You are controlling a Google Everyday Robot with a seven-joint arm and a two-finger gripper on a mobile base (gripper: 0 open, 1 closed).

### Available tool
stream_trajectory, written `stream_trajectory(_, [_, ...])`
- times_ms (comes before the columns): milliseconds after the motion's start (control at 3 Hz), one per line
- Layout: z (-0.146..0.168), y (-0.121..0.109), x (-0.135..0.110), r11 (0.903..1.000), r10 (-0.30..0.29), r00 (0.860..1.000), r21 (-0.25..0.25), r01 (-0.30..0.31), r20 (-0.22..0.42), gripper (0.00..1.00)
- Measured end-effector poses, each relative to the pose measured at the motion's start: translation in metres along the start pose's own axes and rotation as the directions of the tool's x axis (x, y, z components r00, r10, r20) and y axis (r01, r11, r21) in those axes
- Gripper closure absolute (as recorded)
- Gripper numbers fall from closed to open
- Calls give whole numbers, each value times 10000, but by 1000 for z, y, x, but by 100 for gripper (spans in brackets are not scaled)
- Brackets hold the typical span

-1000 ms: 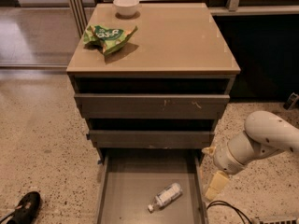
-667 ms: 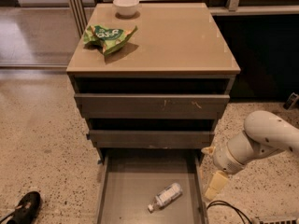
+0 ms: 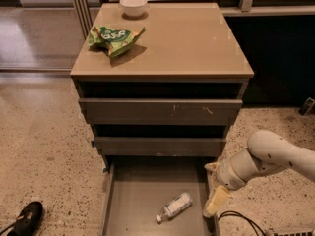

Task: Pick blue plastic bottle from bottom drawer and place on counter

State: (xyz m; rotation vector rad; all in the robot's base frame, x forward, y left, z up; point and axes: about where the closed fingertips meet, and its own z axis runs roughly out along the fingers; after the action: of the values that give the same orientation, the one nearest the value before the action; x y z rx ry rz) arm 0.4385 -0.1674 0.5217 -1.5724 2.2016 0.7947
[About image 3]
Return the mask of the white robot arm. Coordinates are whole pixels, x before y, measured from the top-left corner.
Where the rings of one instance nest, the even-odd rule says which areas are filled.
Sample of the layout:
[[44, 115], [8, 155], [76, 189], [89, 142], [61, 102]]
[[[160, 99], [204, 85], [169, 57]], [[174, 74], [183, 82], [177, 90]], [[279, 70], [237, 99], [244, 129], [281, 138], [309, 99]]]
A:
[[258, 130], [247, 140], [247, 147], [231, 157], [207, 163], [212, 189], [203, 209], [203, 216], [215, 215], [228, 199], [230, 191], [243, 188], [251, 179], [292, 169], [315, 181], [315, 151], [298, 147], [268, 131]]

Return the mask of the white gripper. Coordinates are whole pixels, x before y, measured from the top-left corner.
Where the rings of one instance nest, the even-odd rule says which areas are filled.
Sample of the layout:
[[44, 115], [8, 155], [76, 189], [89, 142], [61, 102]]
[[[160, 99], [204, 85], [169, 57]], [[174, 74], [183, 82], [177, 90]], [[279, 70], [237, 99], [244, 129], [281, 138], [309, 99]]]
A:
[[204, 168], [211, 173], [217, 171], [217, 180], [221, 185], [212, 188], [203, 209], [203, 216], [210, 218], [216, 214], [228, 199], [229, 190], [236, 191], [246, 185], [241, 178], [243, 162], [240, 159], [223, 159], [219, 163], [211, 162]]

